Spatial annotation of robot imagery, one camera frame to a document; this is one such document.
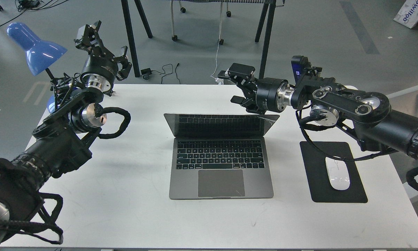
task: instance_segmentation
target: laptop trackpad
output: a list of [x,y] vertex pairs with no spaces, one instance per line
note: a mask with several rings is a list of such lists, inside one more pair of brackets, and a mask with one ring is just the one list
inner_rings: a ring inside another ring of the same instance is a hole
[[245,195],[243,170],[199,170],[198,197]]

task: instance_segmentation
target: laptop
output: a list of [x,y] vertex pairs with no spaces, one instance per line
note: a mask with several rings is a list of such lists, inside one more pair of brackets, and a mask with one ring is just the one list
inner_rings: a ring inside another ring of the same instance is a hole
[[263,135],[279,115],[165,113],[175,136],[169,197],[272,198]]

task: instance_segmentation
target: chair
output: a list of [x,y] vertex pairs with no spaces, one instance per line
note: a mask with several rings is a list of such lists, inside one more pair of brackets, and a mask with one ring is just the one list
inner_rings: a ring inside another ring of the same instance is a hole
[[[178,41],[178,36],[175,34],[175,22],[173,20],[173,1],[170,0],[170,16],[171,16],[171,23],[172,23],[172,40]],[[208,3],[208,2],[221,2],[220,4],[220,33],[222,29],[222,12],[223,12],[223,0],[186,0],[188,2],[198,2],[198,3]],[[226,2],[226,16],[231,17],[232,13],[229,11],[228,1]],[[186,13],[186,8],[184,8],[181,4],[181,0],[178,0],[178,3],[180,4],[180,11],[182,13]],[[224,40],[222,38],[219,38],[218,44],[222,45]]]

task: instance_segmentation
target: laptop keyboard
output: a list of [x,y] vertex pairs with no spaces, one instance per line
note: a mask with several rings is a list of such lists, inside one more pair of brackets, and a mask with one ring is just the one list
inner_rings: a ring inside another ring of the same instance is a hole
[[265,168],[260,140],[178,141],[176,169]]

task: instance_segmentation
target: laptop screen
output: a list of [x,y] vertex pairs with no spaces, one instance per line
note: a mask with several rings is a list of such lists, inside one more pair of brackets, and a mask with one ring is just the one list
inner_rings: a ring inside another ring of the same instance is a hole
[[263,136],[279,115],[175,114],[164,117],[175,137]]

